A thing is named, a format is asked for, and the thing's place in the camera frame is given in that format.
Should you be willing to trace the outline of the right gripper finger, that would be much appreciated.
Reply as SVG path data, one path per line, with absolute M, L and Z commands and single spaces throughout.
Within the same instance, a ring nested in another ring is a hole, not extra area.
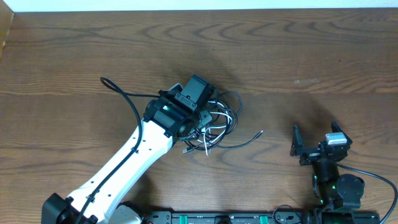
M 303 153 L 303 141 L 297 125 L 293 125 L 292 134 L 290 156 L 299 156 Z
M 333 133 L 340 133 L 341 135 L 343 135 L 348 145 L 351 145 L 353 143 L 352 139 L 340 128 L 337 120 L 334 119 L 331 122 L 331 129 Z

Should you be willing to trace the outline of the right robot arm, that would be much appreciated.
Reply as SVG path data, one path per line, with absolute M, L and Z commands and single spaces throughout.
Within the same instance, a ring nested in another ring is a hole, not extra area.
M 340 174 L 337 163 L 348 155 L 352 140 L 331 122 L 331 133 L 317 147 L 305 147 L 298 126 L 292 127 L 291 156 L 301 166 L 312 166 L 312 187 L 321 205 L 301 217 L 302 223 L 354 223 L 354 211 L 361 206 L 364 180 L 353 174 Z

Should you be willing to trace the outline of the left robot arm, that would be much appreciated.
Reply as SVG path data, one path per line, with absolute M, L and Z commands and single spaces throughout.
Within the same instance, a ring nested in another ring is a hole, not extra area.
M 137 128 L 115 155 L 67 198 L 52 194 L 42 206 L 42 223 L 109 223 L 120 201 L 143 173 L 179 139 L 199 127 L 218 90 L 193 75 L 185 86 L 160 90 L 137 115 Z

